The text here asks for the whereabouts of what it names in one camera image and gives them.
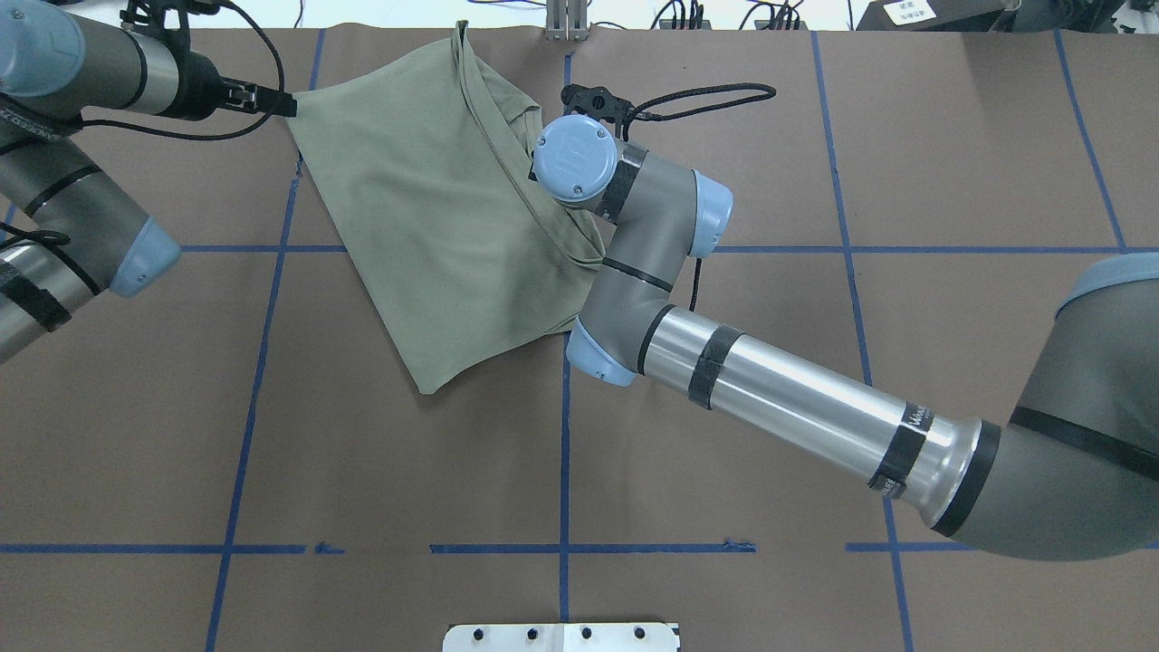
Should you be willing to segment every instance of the black cable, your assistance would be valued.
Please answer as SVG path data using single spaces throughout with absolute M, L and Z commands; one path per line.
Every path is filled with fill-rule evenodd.
M 697 293 L 700 292 L 700 264 L 705 258 L 697 258 L 697 269 L 692 272 L 692 298 L 688 299 L 688 312 L 697 310 Z
M 522 5 L 534 5 L 537 7 L 546 7 L 547 6 L 546 3 L 538 2 L 537 0 L 467 0 L 467 2 L 471 2 L 472 5 L 511 5 L 511 3 L 522 3 Z
M 232 12 L 236 12 L 238 15 L 241 16 L 242 20 L 245 20 L 247 23 L 249 23 L 249 27 L 252 27 L 254 29 L 254 31 L 257 32 L 257 36 L 262 37 L 262 42 L 265 43 L 265 46 L 269 47 L 270 53 L 274 54 L 274 65 L 277 66 L 277 68 L 278 68 L 278 93 L 285 91 L 285 88 L 286 88 L 285 68 L 282 67 L 282 57 L 278 54 L 278 49 L 274 46 L 274 42 L 270 41 L 270 37 L 267 36 L 265 32 L 262 30 L 262 28 L 258 27 L 256 22 L 254 22 L 254 19 L 249 17 L 249 14 L 247 14 L 238 5 L 233 3 L 229 0 L 223 0 L 220 2 L 220 6 L 225 7 L 226 9 L 229 9 Z M 163 129 L 153 129 L 151 126 L 143 126 L 140 124 L 132 124 L 132 123 L 127 123 L 127 122 L 118 122 L 118 120 L 115 120 L 115 119 L 86 119 L 86 120 L 81 120 L 80 125 L 81 126 L 116 126 L 118 129 L 127 129 L 130 131 L 139 131 L 141 133 L 150 133 L 152 135 L 165 135 L 167 138 L 177 138 L 180 140 L 201 140 L 201 141 L 228 140 L 231 138 L 238 138 L 238 137 L 245 135 L 247 133 L 250 133 L 253 131 L 256 131 L 260 126 L 262 126 L 263 124 L 265 124 L 267 120 L 269 120 L 271 117 L 274 117 L 274 109 L 276 109 L 276 108 L 277 108 L 277 102 L 271 102 L 270 103 L 270 108 L 267 109 L 267 111 L 262 115 L 262 117 L 260 117 L 256 120 L 254 120 L 249 126 L 247 126 L 245 129 L 240 129 L 238 131 L 229 132 L 229 133 L 218 133 L 218 134 L 212 134 L 212 135 L 201 135 L 201 134 L 197 134 L 197 133 L 178 133 L 176 131 L 167 131 L 167 130 L 163 130 Z
M 699 95 L 714 95 L 717 93 L 731 93 L 734 90 L 760 90 L 759 95 L 749 95 L 746 97 L 738 97 L 736 100 L 729 100 L 728 102 L 720 102 L 717 104 L 708 104 L 706 107 L 697 107 L 694 109 L 688 109 L 685 111 L 678 111 L 675 113 L 653 113 L 647 112 L 644 109 L 651 107 L 664 104 L 668 102 L 675 102 L 676 100 L 684 100 L 686 97 L 697 97 Z M 659 97 L 648 100 L 637 107 L 632 107 L 628 109 L 627 115 L 624 117 L 624 139 L 628 139 L 628 127 L 632 125 L 633 120 L 641 122 L 668 122 L 670 119 L 677 119 L 681 117 L 687 117 L 697 113 L 702 113 L 707 111 L 715 111 L 719 109 L 727 109 L 729 107 L 738 107 L 741 104 L 748 104 L 750 102 L 760 102 L 763 100 L 771 100 L 777 96 L 777 89 L 772 86 L 765 83 L 755 82 L 743 82 L 743 83 L 722 83 L 720 86 L 705 86 L 702 88 L 688 88 L 687 90 L 679 90 L 677 93 L 669 93 L 668 95 L 661 95 Z
M 653 23 L 648 27 L 648 29 L 656 29 L 656 25 L 659 24 L 659 17 L 664 15 L 664 9 L 668 9 L 669 7 L 672 7 L 672 29 L 676 29 L 677 5 L 680 6 L 680 13 L 684 13 L 684 0 L 668 0 L 668 2 L 665 2 L 664 6 L 661 7 L 658 12 L 656 12 L 656 17 L 653 19 Z
M 23 228 L 17 228 L 2 221 L 0 221 L 0 230 L 12 234 L 12 237 L 0 242 L 0 251 L 24 240 L 36 242 L 42 247 L 63 247 L 70 242 L 68 235 L 57 230 L 24 230 Z
M 749 16 L 751 16 L 753 12 L 756 12 L 761 7 L 768 7 L 768 22 L 772 23 L 773 14 L 777 12 L 777 6 L 773 5 L 772 2 L 755 2 L 752 7 L 749 7 L 749 12 L 744 14 L 744 17 L 741 19 L 741 27 L 738 27 L 737 29 L 744 29 L 744 25 L 749 22 Z

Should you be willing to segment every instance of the blue joint cap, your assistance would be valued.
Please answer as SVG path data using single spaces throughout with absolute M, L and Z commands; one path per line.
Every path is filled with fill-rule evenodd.
M 620 153 L 607 127 L 578 113 L 552 120 L 535 141 L 532 170 L 557 202 L 578 204 L 612 181 Z
M 1058 312 L 1072 300 L 1095 290 L 1154 278 L 1159 278 L 1159 252 L 1125 254 L 1100 259 L 1079 276 Z
M 121 261 L 109 288 L 127 299 L 156 280 L 178 257 L 181 246 L 150 217 L 137 232 L 137 239 Z
M 697 230 L 692 237 L 692 257 L 707 257 L 720 243 L 732 214 L 732 191 L 692 170 L 697 177 Z
M 626 388 L 636 379 L 635 372 L 617 362 L 588 335 L 578 317 L 571 330 L 571 339 L 568 340 L 567 354 L 573 367 L 605 383 Z
M 0 93 L 56 93 L 83 63 L 85 35 L 63 9 L 44 0 L 0 0 Z

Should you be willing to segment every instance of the white bracket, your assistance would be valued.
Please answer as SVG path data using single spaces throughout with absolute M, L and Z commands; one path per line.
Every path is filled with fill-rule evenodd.
M 588 39 L 586 0 L 546 0 L 548 41 Z
M 679 652 L 679 632 L 668 623 L 455 625 L 443 652 Z

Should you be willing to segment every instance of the black tape band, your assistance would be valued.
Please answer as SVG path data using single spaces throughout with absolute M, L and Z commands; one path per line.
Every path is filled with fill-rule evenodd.
M 653 336 L 656 335 L 656 329 L 659 329 L 659 322 L 664 320 L 664 316 L 668 315 L 673 307 L 676 306 L 672 303 L 665 305 L 659 312 L 656 313 L 656 316 L 653 317 L 653 322 L 648 325 L 648 332 L 644 334 L 644 342 L 640 345 L 640 356 L 636 357 L 636 372 L 640 373 L 641 376 L 644 375 L 644 359 L 648 358 L 648 345 L 651 344 Z
M 635 276 L 636 278 L 643 280 L 644 283 L 648 283 L 650 285 L 656 285 L 657 287 L 664 290 L 665 292 L 672 291 L 672 284 L 669 283 L 668 280 L 664 280 L 663 278 L 657 278 L 651 273 L 648 273 L 647 271 L 642 271 L 640 269 L 636 269 L 635 266 L 632 266 L 630 264 L 624 264 L 622 262 L 610 257 L 604 258 L 604 264 L 611 266 L 617 271 L 622 271 L 628 276 Z
M 43 140 L 34 135 L 28 135 L 27 138 L 17 138 L 16 140 L 8 142 L 3 147 L 0 147 L 0 156 L 15 152 L 16 149 L 22 149 L 34 142 L 43 142 Z
M 978 433 L 978 446 L 974 447 L 974 456 L 965 468 L 965 476 L 957 492 L 950 499 L 946 512 L 941 519 L 934 523 L 933 530 L 942 536 L 954 536 L 954 533 L 962 527 L 974 504 L 978 501 L 978 495 L 986 484 L 990 476 L 990 468 L 994 464 L 994 456 L 998 455 L 998 441 L 1001 439 L 1003 430 L 990 422 L 982 423 L 982 432 Z
M 0 259 L 0 294 L 19 305 L 49 334 L 72 318 L 68 308 L 52 295 L 52 292 L 37 287 L 19 269 Z
M 877 466 L 877 472 L 869 479 L 869 488 L 883 492 L 890 498 L 897 498 L 905 491 L 905 482 L 918 461 L 921 447 L 926 444 L 926 433 L 934 423 L 934 413 L 928 409 L 912 403 L 905 404 L 902 423 L 894 431 L 885 455 Z
M 1159 482 L 1159 455 L 1123 440 L 1021 405 L 1011 415 L 1011 424 Z
M 36 214 L 36 211 L 44 207 L 44 204 L 52 200 L 52 197 L 59 195 L 65 188 L 68 188 L 70 185 L 80 181 L 81 178 L 96 174 L 97 171 L 101 171 L 100 166 L 87 164 L 71 174 L 61 176 L 56 183 L 49 185 L 48 188 L 44 189 L 43 192 L 32 198 L 31 202 L 28 202 L 28 205 L 24 206 L 24 214 L 27 214 L 28 217 L 32 217 L 34 214 Z
M 617 222 L 620 211 L 624 210 L 624 202 L 628 199 L 628 192 L 632 191 L 632 185 L 636 182 L 636 175 L 640 174 L 640 166 L 644 164 L 644 156 L 647 155 L 648 149 L 644 149 L 640 145 L 633 142 L 624 144 L 624 152 L 620 154 L 620 160 L 615 163 L 612 181 L 604 189 L 604 196 L 599 200 L 596 214 L 612 224 Z
M 688 401 L 712 410 L 713 389 L 716 387 L 716 379 L 724 368 L 724 358 L 732 351 L 744 334 L 731 328 L 731 325 L 717 325 L 713 331 L 713 337 L 705 343 L 705 350 L 700 352 L 697 360 L 697 368 L 692 371 L 692 380 L 688 381 Z
M 141 50 L 141 44 L 138 43 L 137 39 L 133 38 L 133 36 L 131 34 L 129 34 L 127 31 L 125 31 L 125 30 L 121 30 L 121 31 L 124 31 L 125 38 L 127 38 L 129 41 L 133 42 L 133 47 L 137 49 L 137 58 L 140 59 L 140 63 L 141 63 L 141 79 L 137 83 L 137 91 L 133 93 L 133 96 L 132 96 L 131 100 L 129 100 L 127 102 L 125 102 L 123 105 L 117 107 L 117 108 L 121 108 L 121 109 L 127 109 L 129 107 L 136 104 L 137 100 L 140 100 L 141 95 L 145 94 L 145 85 L 148 81 L 148 61 L 145 60 L 145 50 Z

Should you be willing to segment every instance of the olive green fabric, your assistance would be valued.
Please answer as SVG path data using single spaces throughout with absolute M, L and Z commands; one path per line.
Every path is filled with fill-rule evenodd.
M 296 97 L 290 129 L 420 393 L 571 328 L 599 233 L 527 177 L 540 107 L 475 58 L 465 23 Z

